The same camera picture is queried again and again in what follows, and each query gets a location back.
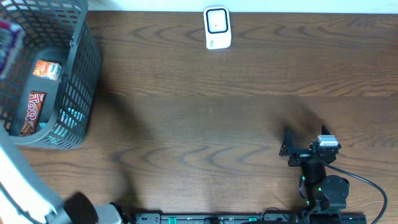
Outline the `chocolate bar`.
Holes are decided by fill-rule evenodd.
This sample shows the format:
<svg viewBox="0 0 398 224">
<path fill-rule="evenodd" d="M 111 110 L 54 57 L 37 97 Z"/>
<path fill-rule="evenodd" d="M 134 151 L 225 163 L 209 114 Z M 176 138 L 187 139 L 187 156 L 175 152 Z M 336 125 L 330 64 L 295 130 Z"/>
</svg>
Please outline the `chocolate bar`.
<svg viewBox="0 0 398 224">
<path fill-rule="evenodd" d="M 22 125 L 20 136 L 30 136 L 36 132 L 40 114 L 47 94 L 41 91 L 30 91 L 27 111 Z"/>
</svg>

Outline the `orange Kleenex tissue pack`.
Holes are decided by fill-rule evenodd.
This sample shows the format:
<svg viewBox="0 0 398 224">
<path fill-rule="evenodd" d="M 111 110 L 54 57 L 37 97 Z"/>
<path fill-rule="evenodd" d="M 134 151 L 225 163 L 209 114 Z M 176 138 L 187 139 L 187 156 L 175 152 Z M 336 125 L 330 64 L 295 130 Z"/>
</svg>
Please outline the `orange Kleenex tissue pack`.
<svg viewBox="0 0 398 224">
<path fill-rule="evenodd" d="M 59 63 L 38 60 L 35 64 L 33 75 L 39 78 L 56 81 L 61 74 L 61 70 L 62 66 Z"/>
</svg>

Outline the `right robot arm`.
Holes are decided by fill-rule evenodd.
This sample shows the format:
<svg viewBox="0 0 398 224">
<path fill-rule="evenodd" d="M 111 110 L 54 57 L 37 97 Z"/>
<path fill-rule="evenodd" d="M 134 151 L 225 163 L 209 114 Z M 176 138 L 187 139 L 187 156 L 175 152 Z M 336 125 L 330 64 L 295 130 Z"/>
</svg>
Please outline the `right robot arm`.
<svg viewBox="0 0 398 224">
<path fill-rule="evenodd" d="M 295 146 L 292 132 L 285 128 L 279 155 L 288 157 L 288 166 L 300 167 L 299 192 L 310 208 L 335 212 L 346 208 L 349 182 L 338 175 L 327 175 L 325 167 L 336 160 L 340 143 L 326 126 L 308 148 Z"/>
</svg>

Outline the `purple sanitary pad pack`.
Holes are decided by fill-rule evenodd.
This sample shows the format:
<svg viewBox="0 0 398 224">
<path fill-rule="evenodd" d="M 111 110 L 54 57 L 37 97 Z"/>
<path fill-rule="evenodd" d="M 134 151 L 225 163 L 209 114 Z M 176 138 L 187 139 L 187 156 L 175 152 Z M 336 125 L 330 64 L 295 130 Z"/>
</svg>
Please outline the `purple sanitary pad pack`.
<svg viewBox="0 0 398 224">
<path fill-rule="evenodd" d="M 5 79 L 23 47 L 25 32 L 19 24 L 1 19 L 1 79 Z"/>
</svg>

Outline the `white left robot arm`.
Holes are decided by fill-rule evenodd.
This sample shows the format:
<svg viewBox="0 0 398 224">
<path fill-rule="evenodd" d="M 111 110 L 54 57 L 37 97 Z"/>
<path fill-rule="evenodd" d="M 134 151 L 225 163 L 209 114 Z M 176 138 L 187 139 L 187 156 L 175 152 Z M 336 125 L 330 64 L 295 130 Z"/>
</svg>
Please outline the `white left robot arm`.
<svg viewBox="0 0 398 224">
<path fill-rule="evenodd" d="M 30 223 L 122 223 L 114 205 L 93 205 L 81 192 L 62 199 L 31 168 L 1 128 L 1 195 Z"/>
</svg>

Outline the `teal flushable wipes pack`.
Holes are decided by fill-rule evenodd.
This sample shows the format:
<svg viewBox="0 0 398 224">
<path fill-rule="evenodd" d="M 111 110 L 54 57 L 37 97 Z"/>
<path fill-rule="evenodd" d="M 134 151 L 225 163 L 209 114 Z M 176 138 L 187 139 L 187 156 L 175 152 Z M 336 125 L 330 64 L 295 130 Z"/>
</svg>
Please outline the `teal flushable wipes pack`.
<svg viewBox="0 0 398 224">
<path fill-rule="evenodd" d="M 76 131 L 85 116 L 73 109 L 65 108 L 60 110 L 60 120 L 52 130 L 50 135 L 43 138 L 43 143 L 46 146 L 56 145 L 57 147 L 76 147 L 80 142 L 80 138 L 73 134 L 72 131 Z"/>
</svg>

